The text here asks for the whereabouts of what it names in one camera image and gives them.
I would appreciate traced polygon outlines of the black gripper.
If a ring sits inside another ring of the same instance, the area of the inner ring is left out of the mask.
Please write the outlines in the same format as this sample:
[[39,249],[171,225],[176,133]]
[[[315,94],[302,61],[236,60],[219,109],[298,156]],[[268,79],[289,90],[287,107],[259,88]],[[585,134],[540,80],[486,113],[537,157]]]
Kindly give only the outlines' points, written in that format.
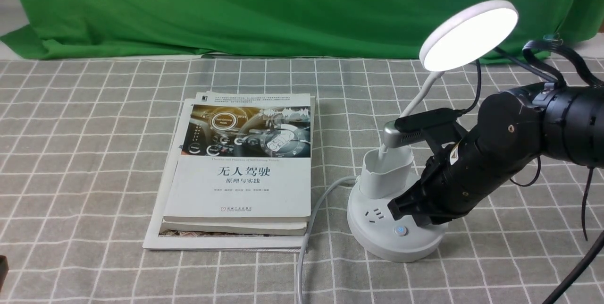
[[389,201],[393,220],[409,216],[417,227],[426,227],[463,217],[536,159],[542,151],[537,94],[504,91],[487,97],[475,127],[449,153],[444,168]]

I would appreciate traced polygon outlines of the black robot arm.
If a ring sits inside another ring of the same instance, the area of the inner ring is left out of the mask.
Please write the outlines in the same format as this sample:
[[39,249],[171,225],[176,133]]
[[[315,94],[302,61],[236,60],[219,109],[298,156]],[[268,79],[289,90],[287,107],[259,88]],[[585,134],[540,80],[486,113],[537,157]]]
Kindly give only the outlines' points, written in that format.
[[420,179],[392,199],[394,220],[410,215],[419,226],[466,216],[538,156],[603,167],[603,89],[533,83],[486,97],[474,128],[461,110],[440,108],[399,118],[402,143],[425,141],[433,155]]

